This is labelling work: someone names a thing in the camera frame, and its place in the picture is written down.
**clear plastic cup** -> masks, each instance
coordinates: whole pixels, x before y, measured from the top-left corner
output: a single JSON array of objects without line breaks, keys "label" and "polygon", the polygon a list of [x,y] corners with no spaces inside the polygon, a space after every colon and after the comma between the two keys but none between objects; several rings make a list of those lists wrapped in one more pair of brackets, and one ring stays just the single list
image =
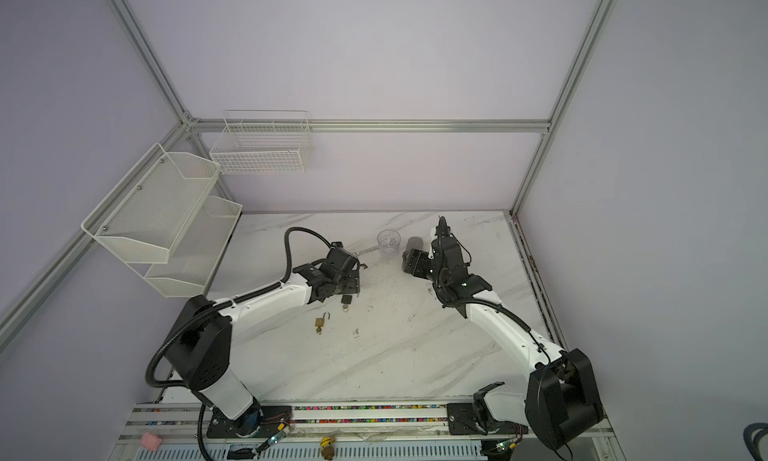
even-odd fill
[{"label": "clear plastic cup", "polygon": [[397,231],[385,229],[376,236],[376,242],[379,243],[379,252],[384,259],[397,257],[400,251],[400,235]]}]

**open padlock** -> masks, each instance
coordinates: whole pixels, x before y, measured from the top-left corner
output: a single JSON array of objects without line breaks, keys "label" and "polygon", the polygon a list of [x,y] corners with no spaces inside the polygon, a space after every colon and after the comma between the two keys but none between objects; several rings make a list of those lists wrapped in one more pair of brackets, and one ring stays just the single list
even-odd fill
[{"label": "open padlock", "polygon": [[318,334],[322,334],[322,325],[326,323],[326,314],[328,315],[328,321],[330,321],[331,313],[323,313],[322,317],[315,319],[315,327],[317,328]]}]

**table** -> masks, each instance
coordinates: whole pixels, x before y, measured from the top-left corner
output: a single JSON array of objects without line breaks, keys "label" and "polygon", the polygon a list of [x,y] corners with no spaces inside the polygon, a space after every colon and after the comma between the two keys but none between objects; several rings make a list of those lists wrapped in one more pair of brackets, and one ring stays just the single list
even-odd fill
[{"label": "table", "polygon": [[[209,299],[274,282],[285,272],[283,234],[290,226],[341,241],[368,265],[361,292],[342,310],[341,295],[285,311],[232,346],[230,365],[262,401],[446,399],[471,396],[495,381],[527,382],[488,334],[455,309],[443,309],[431,283],[385,260],[376,235],[394,229],[428,245],[438,216],[472,253],[470,273],[491,283],[509,309],[546,336],[544,322],[502,211],[244,214],[211,285]],[[327,253],[315,237],[294,232],[293,266]],[[315,319],[326,314],[322,334]],[[184,388],[164,402],[190,402]]]}]

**pink sponge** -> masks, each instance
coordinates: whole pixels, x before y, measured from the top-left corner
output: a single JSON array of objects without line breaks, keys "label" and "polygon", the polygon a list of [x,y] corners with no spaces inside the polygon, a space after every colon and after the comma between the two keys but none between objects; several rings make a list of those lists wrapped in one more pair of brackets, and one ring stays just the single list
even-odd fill
[{"label": "pink sponge", "polygon": [[162,442],[162,439],[156,437],[152,433],[144,433],[144,435],[141,436],[141,446],[147,448],[149,451],[157,451]]}]

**gray marble vein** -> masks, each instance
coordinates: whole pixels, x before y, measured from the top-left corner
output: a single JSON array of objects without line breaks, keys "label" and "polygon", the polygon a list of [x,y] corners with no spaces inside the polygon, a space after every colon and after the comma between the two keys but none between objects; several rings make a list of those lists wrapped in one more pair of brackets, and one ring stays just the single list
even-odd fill
[{"label": "gray marble vein", "polygon": [[[369,269],[349,312],[340,296],[285,311],[235,340],[231,366],[263,400],[417,399],[472,395],[494,381],[520,379],[511,360],[482,329],[456,310],[442,309],[428,281],[407,276],[401,259],[381,258],[376,236],[395,229],[428,245],[429,230],[446,216],[472,253],[470,272],[535,330],[544,324],[501,211],[246,214],[210,288],[209,298],[231,296],[273,282],[285,270],[283,232],[304,226],[358,252]],[[291,237],[294,264],[323,257],[317,239]],[[315,332],[314,320],[331,316]]]}]

